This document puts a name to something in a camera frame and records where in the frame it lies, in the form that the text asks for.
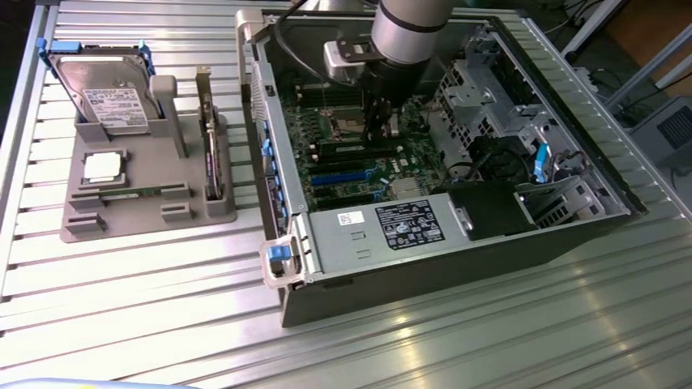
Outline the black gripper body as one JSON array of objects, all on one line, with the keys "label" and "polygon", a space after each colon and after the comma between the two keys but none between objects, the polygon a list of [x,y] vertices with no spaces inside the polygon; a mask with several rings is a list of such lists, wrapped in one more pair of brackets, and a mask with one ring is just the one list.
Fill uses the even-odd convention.
[{"label": "black gripper body", "polygon": [[397,109],[413,95],[426,71],[429,59],[414,64],[401,64],[389,59],[368,64],[368,108],[384,104]]}]

